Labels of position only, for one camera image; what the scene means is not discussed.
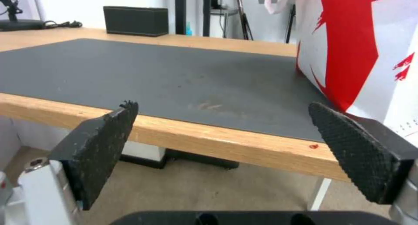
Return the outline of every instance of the wooden desk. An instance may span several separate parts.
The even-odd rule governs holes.
[[[97,29],[54,29],[0,33],[0,51],[89,38],[191,48],[217,49],[280,56],[296,55],[296,46],[166,35],[156,38],[106,34]],[[79,122],[108,110],[59,103],[10,94],[0,94],[0,115],[72,129]],[[271,136],[222,127],[173,121],[140,115],[134,123],[131,141],[224,158],[264,167],[347,181],[328,146],[307,140]]]

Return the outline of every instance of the black cable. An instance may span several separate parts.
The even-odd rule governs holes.
[[[49,21],[44,21],[44,23],[43,23],[43,27],[45,29],[51,29],[51,28],[57,28],[57,27],[76,28],[76,27],[82,27],[82,26],[83,26],[83,24],[81,22],[78,22],[78,21],[73,21],[72,23],[67,21],[67,22],[58,24],[55,21],[49,20]]]
[[[222,27],[222,23],[221,23],[221,18],[222,18],[222,0],[221,0],[220,5],[221,5],[221,7],[219,8],[219,26],[221,26],[221,29],[222,29],[222,37],[225,38],[225,29],[224,29],[224,27]]]
[[[1,13],[0,15],[4,15],[5,13],[7,13],[7,11],[9,11],[9,10],[6,9],[6,11],[4,11],[3,13]]]

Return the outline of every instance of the black pole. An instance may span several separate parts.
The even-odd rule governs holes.
[[[286,43],[289,43],[290,40],[290,34],[292,32],[292,25],[293,25],[293,18],[295,18],[295,14],[296,14],[296,7],[295,5],[292,6],[292,9],[290,11],[290,15],[289,15],[289,25],[288,25],[288,30],[286,32]]]
[[[203,0],[203,36],[210,35],[210,0]]]
[[[175,0],[176,34],[185,35],[185,5],[186,0]]]

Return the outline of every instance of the gray desk mat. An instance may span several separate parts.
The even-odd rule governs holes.
[[[77,39],[0,53],[0,92],[323,142],[295,58]]]

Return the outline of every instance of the beige carpet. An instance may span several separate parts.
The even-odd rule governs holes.
[[[30,159],[47,152],[24,147],[6,168],[12,182]],[[109,224],[143,210],[305,210],[316,177],[241,164],[238,169],[172,161],[161,169],[119,162],[84,224]],[[321,210],[362,210],[388,216],[350,183],[333,181]]]

